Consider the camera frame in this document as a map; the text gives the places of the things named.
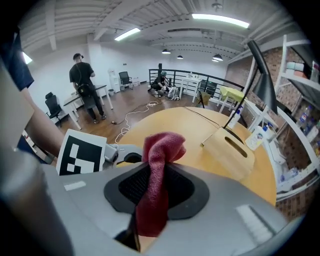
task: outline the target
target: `wooden block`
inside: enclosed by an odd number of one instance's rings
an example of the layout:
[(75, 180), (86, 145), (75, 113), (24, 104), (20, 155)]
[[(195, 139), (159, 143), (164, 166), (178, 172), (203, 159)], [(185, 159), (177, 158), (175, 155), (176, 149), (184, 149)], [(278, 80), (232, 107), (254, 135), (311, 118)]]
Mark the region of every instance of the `wooden block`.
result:
[(237, 181), (248, 176), (254, 168), (254, 153), (223, 128), (203, 142), (203, 146)]

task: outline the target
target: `black cap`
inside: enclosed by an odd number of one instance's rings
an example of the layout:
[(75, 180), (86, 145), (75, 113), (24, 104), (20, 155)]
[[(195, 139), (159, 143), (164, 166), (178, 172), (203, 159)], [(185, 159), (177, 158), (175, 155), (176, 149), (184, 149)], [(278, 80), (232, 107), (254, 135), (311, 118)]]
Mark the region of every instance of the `black cap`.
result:
[(81, 56), (82, 59), (84, 58), (84, 56), (81, 55), (80, 53), (76, 53), (75, 55), (73, 55), (73, 60), (75, 60), (75, 59), (78, 58), (79, 56)]

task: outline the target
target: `white wall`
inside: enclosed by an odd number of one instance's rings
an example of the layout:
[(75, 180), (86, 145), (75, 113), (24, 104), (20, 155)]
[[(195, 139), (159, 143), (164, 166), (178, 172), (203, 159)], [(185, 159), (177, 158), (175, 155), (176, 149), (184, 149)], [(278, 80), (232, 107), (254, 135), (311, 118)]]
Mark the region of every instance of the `white wall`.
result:
[(67, 48), (35, 58), (28, 65), (34, 79), (29, 92), (33, 101), (43, 112), (49, 111), (45, 104), (48, 93), (52, 92), (57, 96), (63, 109), (64, 101), (75, 91), (69, 78), (69, 70), (75, 64), (73, 61), (75, 53), (88, 56), (87, 45), (78, 45), (72, 49)]
[[(139, 77), (140, 81), (149, 81), (149, 69), (157, 69), (159, 63), (163, 69), (194, 71), (223, 79), (227, 72), (226, 61), (213, 62), (212, 54), (207, 52), (173, 51), (162, 54), (158, 48), (111, 42), (102, 43), (102, 53), (106, 70), (114, 69), (116, 74), (127, 71), (130, 77)], [(183, 55), (184, 59), (177, 59), (178, 55)]]
[[(61, 107), (63, 102), (75, 90), (70, 83), (69, 70), (74, 65), (73, 55), (81, 53), (84, 61), (90, 62), (93, 70), (105, 72), (99, 77), (99, 84), (110, 84), (109, 69), (118, 74), (127, 71), (132, 78), (139, 77), (140, 81), (149, 81), (149, 69), (157, 69), (162, 63), (163, 69), (194, 71), (220, 78), (225, 78), (227, 66), (225, 63), (212, 62), (212, 55), (206, 52), (174, 51), (170, 55), (162, 54), (159, 48), (130, 43), (109, 42), (101, 43), (102, 58), (90, 61), (87, 44), (70, 44), (62, 50), (45, 54), (44, 50), (30, 54), (33, 62), (29, 64), (34, 83), (29, 91), (34, 102), (46, 113), (46, 94), (52, 92), (57, 96)], [(177, 59), (181, 54), (184, 59)]]

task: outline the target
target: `black rubber pad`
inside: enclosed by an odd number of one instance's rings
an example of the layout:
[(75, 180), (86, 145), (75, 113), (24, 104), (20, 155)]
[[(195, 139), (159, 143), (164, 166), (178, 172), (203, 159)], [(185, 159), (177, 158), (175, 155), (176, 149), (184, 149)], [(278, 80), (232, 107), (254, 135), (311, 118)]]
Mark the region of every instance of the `black rubber pad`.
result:
[[(142, 163), (110, 180), (104, 187), (104, 196), (116, 211), (133, 214), (147, 191), (149, 178), (150, 167)], [(172, 164), (164, 167), (164, 185), (168, 191), (169, 220), (193, 217), (206, 205), (210, 196), (203, 180)]]

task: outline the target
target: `brick wall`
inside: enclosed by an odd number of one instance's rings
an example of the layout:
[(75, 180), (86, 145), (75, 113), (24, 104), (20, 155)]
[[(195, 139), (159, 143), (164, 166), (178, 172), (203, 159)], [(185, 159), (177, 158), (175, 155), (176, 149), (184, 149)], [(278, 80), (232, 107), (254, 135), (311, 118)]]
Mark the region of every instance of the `brick wall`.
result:
[[(269, 68), (273, 84), (276, 84), (282, 59), (282, 47), (270, 49), (264, 52), (263, 57)], [(303, 60), (290, 48), (288, 49), (286, 61), (303, 63)], [(245, 86), (249, 76), (251, 63), (252, 56), (231, 63), (228, 66), (225, 79), (235, 82), (239, 85)], [(259, 79), (259, 76), (260, 73), (258, 71), (256, 78), (253, 82), (253, 87), (251, 88), (247, 98), (251, 102), (262, 107), (264, 103), (252, 92), (254, 85), (257, 83)], [(280, 84), (286, 84), (288, 82), (288, 80), (282, 79)], [(281, 87), (280, 90), (277, 92), (276, 97), (278, 101), (284, 104), (292, 112), (295, 111), (294, 116), (296, 118), (298, 118), (301, 115), (305, 107), (308, 105), (304, 100), (302, 100), (301, 94), (292, 84)], [(286, 123), (281, 116), (276, 115), (271, 110), (269, 110), (268, 114), (276, 122), (279, 128), (281, 128)], [(249, 112), (249, 110), (244, 108), (242, 116), (247, 125), (250, 126), (250, 124), (253, 121), (253, 116)], [(314, 110), (312, 112), (312, 116), (316, 119), (319, 119), (320, 111)], [(285, 127), (281, 135), (278, 137), (278, 141), (283, 151), (283, 154), (286, 156), (286, 161), (289, 168), (298, 167), (299, 169), (304, 169), (308, 166), (308, 164), (310, 163), (308, 154), (304, 146), (302, 145), (301, 141), (289, 125)], [(298, 185), (302, 186), (303, 184), (308, 182), (310, 178), (312, 177), (306, 178), (305, 180), (303, 180), (303, 183), (300, 182)], [(294, 219), (295, 217), (305, 214), (309, 204), (313, 199), (315, 190), (318, 188), (319, 184), (319, 182), (316, 182), (313, 186), (302, 191), (301, 193), (289, 199), (277, 202), (277, 209), (279, 209), (287, 217), (289, 221)]]

